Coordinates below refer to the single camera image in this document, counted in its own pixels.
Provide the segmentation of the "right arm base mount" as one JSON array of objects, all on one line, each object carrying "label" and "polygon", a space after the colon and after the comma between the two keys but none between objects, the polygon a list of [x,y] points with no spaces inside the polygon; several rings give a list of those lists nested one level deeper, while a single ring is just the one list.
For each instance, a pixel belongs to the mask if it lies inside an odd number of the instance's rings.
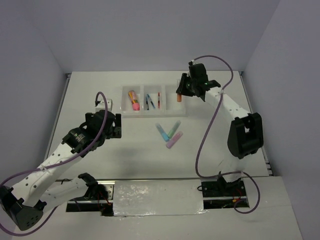
[{"label": "right arm base mount", "polygon": [[203,208],[232,209],[235,203],[237,208],[248,208],[247,193],[244,182],[238,179],[234,182],[226,182],[223,177],[214,181],[202,181],[197,187],[202,193]]}]

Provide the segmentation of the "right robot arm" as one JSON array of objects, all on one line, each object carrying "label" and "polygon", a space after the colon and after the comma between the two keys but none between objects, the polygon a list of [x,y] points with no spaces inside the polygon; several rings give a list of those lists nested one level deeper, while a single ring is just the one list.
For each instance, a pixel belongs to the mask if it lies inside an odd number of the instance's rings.
[{"label": "right robot arm", "polygon": [[245,158],[256,154],[264,145],[264,134],[261,115],[242,108],[226,94],[225,89],[226,87],[216,80],[209,80],[204,64],[192,60],[188,64],[188,72],[181,76],[176,93],[185,97],[198,97],[214,108],[209,128],[218,114],[221,114],[228,124],[227,166],[215,175],[219,181],[218,192],[228,196],[234,191],[235,184],[243,174]]}]

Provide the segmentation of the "green highlighter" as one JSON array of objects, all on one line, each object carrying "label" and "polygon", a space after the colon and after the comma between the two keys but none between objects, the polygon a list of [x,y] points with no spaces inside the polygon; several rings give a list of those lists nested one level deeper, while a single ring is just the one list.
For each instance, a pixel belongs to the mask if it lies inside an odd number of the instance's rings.
[{"label": "green highlighter", "polygon": [[167,134],[167,136],[169,137],[169,139],[171,139],[171,138],[174,136],[174,134],[175,134],[175,132],[177,131],[177,129],[179,128],[180,124],[181,124],[181,121],[180,121],[180,120],[177,120],[177,121],[175,122],[175,124],[174,124],[173,127],[170,129],[169,133]]}]

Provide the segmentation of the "orange highlighter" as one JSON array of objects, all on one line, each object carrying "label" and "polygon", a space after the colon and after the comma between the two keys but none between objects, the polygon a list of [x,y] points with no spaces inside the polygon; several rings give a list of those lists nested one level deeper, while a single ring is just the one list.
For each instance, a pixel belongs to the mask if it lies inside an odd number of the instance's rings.
[{"label": "orange highlighter", "polygon": [[180,103],[182,101],[182,95],[177,94],[177,102]]}]

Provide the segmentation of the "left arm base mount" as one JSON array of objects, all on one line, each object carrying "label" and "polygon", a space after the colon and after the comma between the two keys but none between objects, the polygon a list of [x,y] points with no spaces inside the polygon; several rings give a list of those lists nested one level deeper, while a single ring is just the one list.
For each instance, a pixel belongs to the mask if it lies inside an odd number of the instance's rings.
[{"label": "left arm base mount", "polygon": [[98,213],[100,216],[113,217],[115,182],[100,180],[98,188],[89,195],[69,200],[67,213]]}]

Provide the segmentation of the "purple highlighter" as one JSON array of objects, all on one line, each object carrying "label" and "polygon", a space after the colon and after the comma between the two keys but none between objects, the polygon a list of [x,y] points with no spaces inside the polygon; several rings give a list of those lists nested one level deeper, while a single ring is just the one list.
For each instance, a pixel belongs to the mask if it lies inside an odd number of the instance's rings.
[{"label": "purple highlighter", "polygon": [[179,131],[178,133],[176,133],[167,143],[166,143],[166,147],[168,149],[171,149],[175,143],[182,137],[183,132]]}]

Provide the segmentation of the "blue pen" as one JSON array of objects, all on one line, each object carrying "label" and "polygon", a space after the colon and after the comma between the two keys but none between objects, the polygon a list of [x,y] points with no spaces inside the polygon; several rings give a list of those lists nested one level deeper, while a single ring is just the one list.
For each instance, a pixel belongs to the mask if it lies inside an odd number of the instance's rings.
[{"label": "blue pen", "polygon": [[149,100],[148,100],[147,96],[145,97],[145,105],[146,105],[146,110],[149,111],[150,110],[150,108],[149,108]]},{"label": "blue pen", "polygon": [[149,94],[146,95],[147,96],[147,99],[149,100],[149,102],[151,103],[153,109],[156,109],[156,106],[155,104],[153,103],[152,99],[151,99],[151,96]]}]

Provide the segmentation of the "blue highlighter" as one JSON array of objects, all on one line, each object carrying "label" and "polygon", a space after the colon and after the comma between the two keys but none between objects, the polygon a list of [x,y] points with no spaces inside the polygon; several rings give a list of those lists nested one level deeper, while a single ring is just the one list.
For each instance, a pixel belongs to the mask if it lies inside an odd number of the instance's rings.
[{"label": "blue highlighter", "polygon": [[167,133],[164,131],[164,129],[162,128],[162,126],[159,123],[155,124],[157,130],[159,131],[161,137],[163,138],[163,140],[165,142],[168,142],[170,140],[170,138],[168,137]]}]

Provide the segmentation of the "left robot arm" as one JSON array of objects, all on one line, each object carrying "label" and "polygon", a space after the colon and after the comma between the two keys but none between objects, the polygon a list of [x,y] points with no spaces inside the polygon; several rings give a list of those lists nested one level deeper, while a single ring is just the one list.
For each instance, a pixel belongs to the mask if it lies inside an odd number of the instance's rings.
[{"label": "left robot arm", "polygon": [[89,152],[101,147],[105,140],[122,137],[122,116],[100,110],[86,113],[85,122],[68,132],[57,149],[36,169],[21,172],[24,179],[13,186],[0,185],[0,205],[24,237],[37,231],[35,225],[47,211],[76,198],[106,200],[107,188],[88,173],[81,173],[66,183],[52,184]]}]

